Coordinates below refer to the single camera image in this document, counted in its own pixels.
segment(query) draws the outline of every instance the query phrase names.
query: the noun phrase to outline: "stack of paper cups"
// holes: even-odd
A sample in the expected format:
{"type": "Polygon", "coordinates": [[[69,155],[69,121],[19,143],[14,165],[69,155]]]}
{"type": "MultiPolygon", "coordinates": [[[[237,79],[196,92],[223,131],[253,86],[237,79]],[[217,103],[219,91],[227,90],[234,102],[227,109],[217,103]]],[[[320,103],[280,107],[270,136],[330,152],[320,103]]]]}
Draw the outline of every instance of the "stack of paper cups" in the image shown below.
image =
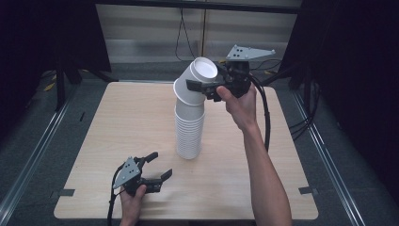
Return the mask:
{"type": "Polygon", "coordinates": [[[188,90],[185,80],[212,83],[216,76],[216,65],[205,57],[198,57],[173,84],[177,96],[175,106],[176,152],[182,158],[193,159],[200,154],[206,98],[200,92],[188,90]]]}

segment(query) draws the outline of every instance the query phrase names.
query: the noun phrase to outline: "wall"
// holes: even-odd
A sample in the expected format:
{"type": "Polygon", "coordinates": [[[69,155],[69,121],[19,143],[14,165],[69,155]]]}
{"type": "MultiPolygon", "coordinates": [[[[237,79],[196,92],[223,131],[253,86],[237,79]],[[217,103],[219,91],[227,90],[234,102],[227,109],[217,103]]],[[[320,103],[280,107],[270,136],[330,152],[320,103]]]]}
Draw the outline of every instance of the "wall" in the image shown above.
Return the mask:
{"type": "MultiPolygon", "coordinates": [[[[219,3],[299,7],[298,0],[213,1],[219,3]]],[[[111,63],[191,59],[178,8],[97,5],[111,63]]],[[[296,15],[183,9],[184,24],[195,56],[217,60],[234,44],[275,49],[282,58],[296,15]]]]}

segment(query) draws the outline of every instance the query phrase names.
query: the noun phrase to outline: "wooden table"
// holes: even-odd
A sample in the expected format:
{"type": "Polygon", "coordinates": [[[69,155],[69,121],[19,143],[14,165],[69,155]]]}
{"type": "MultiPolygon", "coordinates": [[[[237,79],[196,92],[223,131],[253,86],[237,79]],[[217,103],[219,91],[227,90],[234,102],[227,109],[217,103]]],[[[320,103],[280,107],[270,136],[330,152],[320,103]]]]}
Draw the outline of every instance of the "wooden table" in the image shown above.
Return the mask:
{"type": "MultiPolygon", "coordinates": [[[[276,92],[265,88],[271,115],[269,154],[286,189],[294,219],[315,219],[318,211],[276,92]]],[[[65,189],[57,218],[106,218],[112,176],[129,156],[159,152],[143,168],[147,179],[173,169],[160,193],[144,198],[141,219],[254,219],[241,131],[223,102],[205,102],[202,150],[192,160],[176,154],[172,84],[111,83],[100,102],[65,189]]],[[[262,98],[258,122],[264,131],[262,98]]],[[[121,218],[117,198],[114,218],[121,218]]]]}

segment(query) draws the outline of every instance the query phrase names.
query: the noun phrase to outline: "metal bracket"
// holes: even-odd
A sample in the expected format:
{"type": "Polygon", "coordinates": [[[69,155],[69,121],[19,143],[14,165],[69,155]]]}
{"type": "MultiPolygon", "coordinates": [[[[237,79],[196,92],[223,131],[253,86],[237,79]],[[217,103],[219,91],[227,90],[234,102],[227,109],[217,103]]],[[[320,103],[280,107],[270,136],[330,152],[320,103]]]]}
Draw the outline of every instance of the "metal bracket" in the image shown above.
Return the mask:
{"type": "Polygon", "coordinates": [[[114,189],[120,187],[130,179],[140,174],[140,169],[137,167],[133,157],[129,157],[123,165],[123,168],[118,176],[115,184],[112,186],[114,189]]]}
{"type": "Polygon", "coordinates": [[[275,50],[261,50],[252,49],[251,47],[241,47],[234,45],[230,52],[227,54],[226,59],[228,61],[243,61],[258,57],[271,56],[276,53],[275,50]]]}

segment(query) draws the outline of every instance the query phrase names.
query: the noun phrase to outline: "black cable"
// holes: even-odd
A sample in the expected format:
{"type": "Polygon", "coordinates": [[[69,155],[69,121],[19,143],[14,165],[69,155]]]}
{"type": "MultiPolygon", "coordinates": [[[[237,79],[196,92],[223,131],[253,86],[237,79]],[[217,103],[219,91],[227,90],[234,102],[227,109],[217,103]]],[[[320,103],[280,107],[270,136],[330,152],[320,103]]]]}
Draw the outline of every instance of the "black cable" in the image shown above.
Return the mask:
{"type": "Polygon", "coordinates": [[[264,88],[260,85],[259,79],[253,75],[248,76],[249,80],[255,85],[256,89],[261,93],[262,101],[263,101],[263,110],[264,110],[264,124],[265,124],[265,134],[264,134],[264,147],[266,151],[269,151],[270,144],[270,112],[267,106],[266,93],[264,92],[264,88]]]}
{"type": "Polygon", "coordinates": [[[195,59],[196,57],[193,54],[193,50],[191,49],[190,39],[188,38],[188,35],[187,35],[187,29],[185,28],[185,22],[184,22],[183,9],[182,8],[180,8],[180,15],[181,15],[181,19],[180,19],[180,25],[179,25],[179,35],[177,36],[177,40],[176,40],[175,56],[180,61],[183,61],[182,59],[180,59],[178,57],[178,54],[177,54],[177,49],[179,47],[180,31],[182,30],[182,25],[183,25],[185,38],[187,39],[187,43],[188,43],[188,49],[190,50],[191,56],[195,59]]]}
{"type": "Polygon", "coordinates": [[[123,192],[122,190],[120,193],[115,194],[114,193],[114,188],[113,185],[115,184],[115,180],[117,179],[118,172],[122,170],[124,163],[118,167],[117,171],[115,171],[114,177],[112,178],[112,185],[111,185],[111,199],[109,201],[109,208],[108,208],[108,216],[106,218],[108,226],[112,226],[112,212],[114,212],[114,204],[115,204],[115,199],[118,197],[118,195],[123,192]]]}
{"type": "Polygon", "coordinates": [[[250,71],[263,71],[263,70],[270,70],[273,68],[276,68],[277,66],[279,66],[279,64],[281,63],[281,59],[267,59],[265,61],[263,61],[258,67],[254,68],[254,69],[249,69],[250,71]],[[261,66],[265,63],[265,62],[269,62],[269,61],[278,61],[277,64],[273,65],[272,67],[269,68],[265,68],[265,69],[261,69],[261,66]]]}
{"type": "Polygon", "coordinates": [[[303,135],[303,133],[305,133],[305,131],[311,126],[311,123],[314,120],[314,116],[316,114],[316,110],[317,110],[317,106],[318,106],[318,102],[319,102],[319,98],[320,98],[320,88],[318,88],[316,86],[316,83],[313,82],[313,101],[314,101],[314,107],[313,110],[311,112],[311,114],[309,115],[309,117],[307,118],[306,124],[304,126],[302,126],[300,129],[294,131],[293,133],[291,133],[291,135],[296,134],[298,132],[300,132],[295,138],[294,141],[296,141],[300,136],[303,135]]]}

